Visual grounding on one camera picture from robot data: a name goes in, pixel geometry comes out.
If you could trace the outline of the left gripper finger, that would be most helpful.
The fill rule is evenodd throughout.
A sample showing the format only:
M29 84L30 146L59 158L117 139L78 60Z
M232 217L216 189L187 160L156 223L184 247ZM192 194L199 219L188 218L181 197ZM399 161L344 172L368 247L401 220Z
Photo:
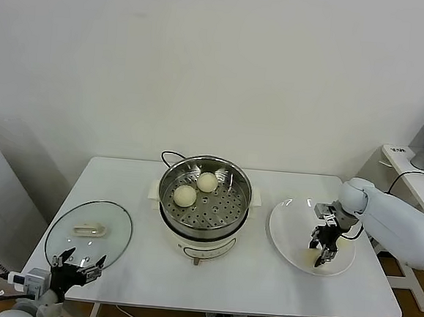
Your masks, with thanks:
M102 275L102 270L105 265L105 255L101 257L98 262L92 266L80 267L77 273L81 275L85 280L96 280Z
M61 267L63 264L67 262L67 260L70 259L70 257L73 255L74 252L75 252L75 248L73 247L71 249L65 250L60 255L57 255L57 256L54 255L52 258L51 266Z

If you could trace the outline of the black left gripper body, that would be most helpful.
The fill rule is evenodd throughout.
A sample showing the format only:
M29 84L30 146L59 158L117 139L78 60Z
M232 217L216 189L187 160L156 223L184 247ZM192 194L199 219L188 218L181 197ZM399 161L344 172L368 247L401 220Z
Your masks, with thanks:
M51 267L50 289L57 296L64 296L73 286L84 286L86 276L82 268L72 264Z

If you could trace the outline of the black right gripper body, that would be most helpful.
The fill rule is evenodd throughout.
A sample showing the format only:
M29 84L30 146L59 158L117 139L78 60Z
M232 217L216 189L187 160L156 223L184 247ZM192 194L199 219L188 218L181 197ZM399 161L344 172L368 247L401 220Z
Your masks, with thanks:
M341 230L337 226L319 226L319 243L323 250L337 251L337 239L341 235Z

